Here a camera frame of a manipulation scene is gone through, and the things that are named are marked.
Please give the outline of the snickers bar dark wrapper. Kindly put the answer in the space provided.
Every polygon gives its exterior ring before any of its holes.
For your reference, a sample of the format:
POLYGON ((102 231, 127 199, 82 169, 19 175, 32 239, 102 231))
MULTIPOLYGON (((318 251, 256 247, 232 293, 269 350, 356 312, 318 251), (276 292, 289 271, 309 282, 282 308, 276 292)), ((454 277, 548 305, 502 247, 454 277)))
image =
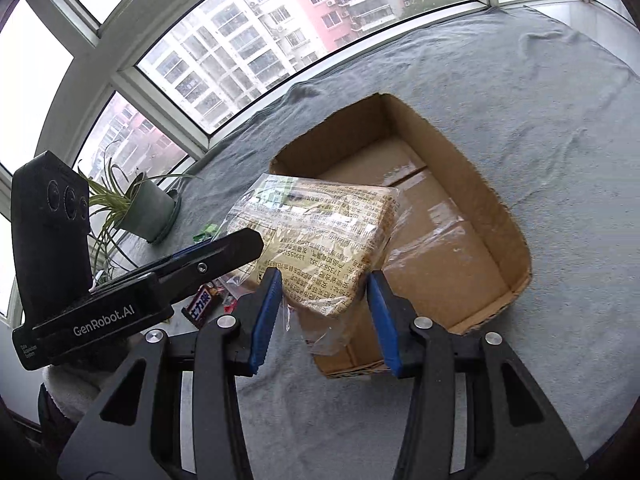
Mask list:
POLYGON ((189 304, 181 309, 181 313, 199 330, 220 306, 221 301, 221 294, 215 286, 203 284, 189 304))

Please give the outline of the clear bag of biscuits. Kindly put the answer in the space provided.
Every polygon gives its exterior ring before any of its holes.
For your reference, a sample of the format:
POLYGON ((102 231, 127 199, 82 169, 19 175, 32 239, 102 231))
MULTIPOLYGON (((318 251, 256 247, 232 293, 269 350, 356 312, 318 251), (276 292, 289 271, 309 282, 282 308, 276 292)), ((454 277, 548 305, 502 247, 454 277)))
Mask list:
POLYGON ((269 268, 311 353, 342 351, 363 318, 364 282, 384 260, 408 211, 397 188, 263 174, 235 202, 221 235, 260 234, 259 258, 224 277, 236 296, 269 268))

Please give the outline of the light green candy packet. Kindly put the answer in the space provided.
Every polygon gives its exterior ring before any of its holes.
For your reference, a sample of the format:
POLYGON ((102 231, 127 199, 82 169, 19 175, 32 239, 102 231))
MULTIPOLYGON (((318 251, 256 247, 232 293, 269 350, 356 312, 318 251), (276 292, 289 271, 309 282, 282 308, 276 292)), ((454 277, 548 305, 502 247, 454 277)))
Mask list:
POLYGON ((212 240, 217 236, 218 231, 219 226, 217 223, 206 224, 200 232, 194 235, 193 241, 195 244, 198 244, 204 242, 204 240, 212 240))

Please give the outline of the green pot saucer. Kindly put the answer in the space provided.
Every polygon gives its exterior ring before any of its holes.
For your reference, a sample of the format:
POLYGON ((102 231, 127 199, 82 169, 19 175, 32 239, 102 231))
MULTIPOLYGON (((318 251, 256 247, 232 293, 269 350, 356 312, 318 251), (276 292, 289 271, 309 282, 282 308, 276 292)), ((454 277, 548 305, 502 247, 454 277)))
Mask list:
POLYGON ((181 198, 180 192, 176 188, 169 190, 168 196, 174 201, 174 206, 172 207, 172 211, 165 225, 160 229, 160 232, 158 232, 156 234, 156 237, 153 237, 152 240, 148 240, 148 244, 151 244, 151 245, 160 244, 166 237, 168 237, 169 232, 171 231, 172 227, 176 222, 176 219, 178 217, 178 214, 181 208, 182 198, 181 198))

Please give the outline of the green plant pot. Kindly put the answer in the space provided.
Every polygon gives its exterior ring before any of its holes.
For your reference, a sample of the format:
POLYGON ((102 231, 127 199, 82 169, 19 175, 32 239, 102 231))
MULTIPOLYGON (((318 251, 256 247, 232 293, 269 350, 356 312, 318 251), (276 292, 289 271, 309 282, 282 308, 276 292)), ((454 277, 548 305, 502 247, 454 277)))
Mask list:
POLYGON ((168 226, 176 205, 175 199, 154 181, 144 179, 134 186, 134 195, 118 227, 152 242, 168 226))

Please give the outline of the brown cardboard box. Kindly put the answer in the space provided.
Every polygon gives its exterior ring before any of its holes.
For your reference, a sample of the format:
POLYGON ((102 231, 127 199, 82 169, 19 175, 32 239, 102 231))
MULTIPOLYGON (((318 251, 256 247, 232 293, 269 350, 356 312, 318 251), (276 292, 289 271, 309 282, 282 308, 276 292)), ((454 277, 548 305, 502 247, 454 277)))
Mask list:
POLYGON ((469 333, 532 279, 520 228, 446 136, 391 94, 375 93, 286 144, 270 172, 397 188, 408 216, 378 266, 392 291, 453 334, 469 333))

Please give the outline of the spider plant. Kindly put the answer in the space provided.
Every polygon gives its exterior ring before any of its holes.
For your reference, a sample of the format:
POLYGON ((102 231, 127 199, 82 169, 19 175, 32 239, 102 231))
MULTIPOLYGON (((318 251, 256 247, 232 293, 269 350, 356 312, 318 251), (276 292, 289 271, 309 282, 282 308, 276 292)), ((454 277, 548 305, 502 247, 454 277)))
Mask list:
POLYGON ((134 195, 134 186, 144 179, 151 180, 168 193, 173 188, 178 190, 182 181, 193 178, 190 174, 180 174, 177 171, 152 176, 138 171, 130 176, 110 153, 104 154, 102 171, 97 177, 91 177, 82 170, 78 170, 77 173, 89 187, 89 218, 99 221, 89 229, 89 262, 93 283, 96 285, 113 276, 113 260, 116 256, 122 257, 133 268, 138 266, 122 249, 119 237, 127 234, 141 237, 118 227, 134 195))

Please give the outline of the grey towel mat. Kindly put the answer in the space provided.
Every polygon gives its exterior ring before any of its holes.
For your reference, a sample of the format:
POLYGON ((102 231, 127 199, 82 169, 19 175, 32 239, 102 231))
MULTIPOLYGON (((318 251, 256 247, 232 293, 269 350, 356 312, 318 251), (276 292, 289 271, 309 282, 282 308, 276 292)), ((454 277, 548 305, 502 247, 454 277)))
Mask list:
POLYGON ((535 11, 493 10, 410 32, 296 84, 211 150, 186 180, 167 240, 206 222, 262 233, 263 266, 294 252, 329 301, 321 334, 295 292, 264 366, 240 378, 258 479, 388 479, 412 379, 381 360, 358 273, 318 248, 302 183, 392 202, 372 266, 436 330, 504 339, 549 399, 591 479, 639 474, 639 78, 588 37, 535 11))

